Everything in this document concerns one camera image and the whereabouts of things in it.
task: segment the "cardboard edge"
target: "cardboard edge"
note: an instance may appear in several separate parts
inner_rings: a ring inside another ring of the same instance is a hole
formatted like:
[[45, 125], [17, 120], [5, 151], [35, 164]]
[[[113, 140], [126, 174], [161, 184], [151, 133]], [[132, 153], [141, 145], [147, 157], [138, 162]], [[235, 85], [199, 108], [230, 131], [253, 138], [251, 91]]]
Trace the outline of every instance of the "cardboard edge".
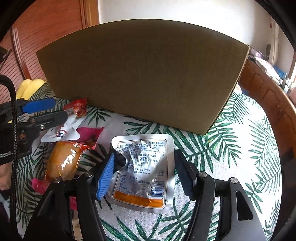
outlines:
[[244, 63], [243, 63], [242, 68], [241, 68], [241, 70], [240, 70], [240, 72], [239, 72], [239, 75], [237, 76], [237, 79], [236, 79], [236, 81], [235, 81], [235, 85], [232, 87], [232, 90], [231, 90], [231, 92], [229, 93], [229, 95], [228, 95], [228, 97], [227, 97], [227, 99], [226, 99], [226, 101], [225, 101], [223, 107], [221, 108], [220, 112], [218, 113], [217, 117], [215, 118], [215, 120], [213, 121], [213, 123], [211, 124], [211, 126], [208, 128], [208, 130], [206, 131], [206, 133], [204, 133], [203, 135], [207, 134], [208, 131], [212, 128], [213, 124], [216, 122], [216, 120], [218, 119], [218, 117], [220, 116], [220, 114], [222, 113], [222, 111], [224, 110], [224, 108], [225, 108], [225, 106], [226, 106], [226, 104], [227, 104], [227, 102], [228, 102], [230, 96], [232, 95], [232, 93], [233, 93], [233, 91], [234, 91], [234, 89], [235, 89], [235, 87], [236, 87], [236, 85], [237, 85], [237, 82], [238, 82], [238, 80], [239, 80], [239, 78], [240, 78], [240, 76], [241, 76], [241, 74], [242, 74], [242, 71], [243, 71], [243, 69], [244, 69], [244, 67], [245, 67], [245, 65], [246, 65], [246, 62], [247, 62], [247, 60], [248, 60], [248, 57], [249, 57], [249, 52], [250, 52], [251, 47], [250, 47], [249, 45], [247, 45], [247, 46], [248, 46], [248, 52], [247, 52], [246, 57], [245, 57], [245, 59], [244, 59]]

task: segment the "orange stripe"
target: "orange stripe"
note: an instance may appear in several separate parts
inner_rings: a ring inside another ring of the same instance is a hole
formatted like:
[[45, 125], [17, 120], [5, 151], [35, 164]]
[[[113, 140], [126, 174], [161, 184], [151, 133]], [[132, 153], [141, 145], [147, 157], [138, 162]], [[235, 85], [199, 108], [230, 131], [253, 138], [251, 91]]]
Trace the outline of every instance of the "orange stripe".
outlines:
[[115, 191], [113, 198], [119, 201], [135, 204], [139, 206], [144, 206], [144, 207], [163, 207], [162, 199], [149, 199], [149, 198], [139, 197], [136, 195], [125, 194], [120, 191]]

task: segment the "white wall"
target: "white wall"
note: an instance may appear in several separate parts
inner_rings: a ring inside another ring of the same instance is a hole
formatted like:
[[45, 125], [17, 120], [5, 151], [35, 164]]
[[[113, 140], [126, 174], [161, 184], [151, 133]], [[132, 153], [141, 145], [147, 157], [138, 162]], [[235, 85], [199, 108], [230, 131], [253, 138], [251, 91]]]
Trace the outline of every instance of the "white wall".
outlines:
[[265, 53], [269, 14], [255, 0], [99, 0], [100, 23], [169, 19], [212, 28]]
[[294, 55], [294, 49], [284, 32], [279, 30], [279, 57], [276, 66], [289, 73]]

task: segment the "blue gripper pad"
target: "blue gripper pad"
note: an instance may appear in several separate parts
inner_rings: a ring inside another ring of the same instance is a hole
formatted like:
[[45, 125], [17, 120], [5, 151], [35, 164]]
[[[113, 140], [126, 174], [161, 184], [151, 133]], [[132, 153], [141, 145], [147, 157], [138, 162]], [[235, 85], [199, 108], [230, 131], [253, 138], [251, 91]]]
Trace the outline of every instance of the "blue gripper pad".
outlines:
[[98, 190], [96, 192], [98, 200], [101, 200], [107, 194], [113, 176], [115, 157], [115, 152], [113, 152], [98, 180]]
[[54, 98], [46, 98], [42, 100], [29, 101], [26, 105], [22, 107], [22, 111], [28, 114], [35, 112], [49, 110], [55, 107]]

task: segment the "brown wooden furniture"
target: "brown wooden furniture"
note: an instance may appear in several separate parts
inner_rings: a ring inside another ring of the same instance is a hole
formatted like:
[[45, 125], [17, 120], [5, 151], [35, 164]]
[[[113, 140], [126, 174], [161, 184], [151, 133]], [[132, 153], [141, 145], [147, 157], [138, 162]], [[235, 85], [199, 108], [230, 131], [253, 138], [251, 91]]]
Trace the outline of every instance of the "brown wooden furniture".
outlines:
[[[36, 52], [67, 34], [99, 24], [98, 11], [97, 0], [36, 0], [0, 43], [12, 49], [0, 74], [8, 76], [16, 89], [24, 79], [46, 80]], [[0, 104], [9, 100], [7, 88], [0, 85]]]
[[239, 84], [264, 109], [271, 124], [280, 156], [293, 148], [296, 156], [296, 108], [283, 89], [258, 65], [247, 60]]

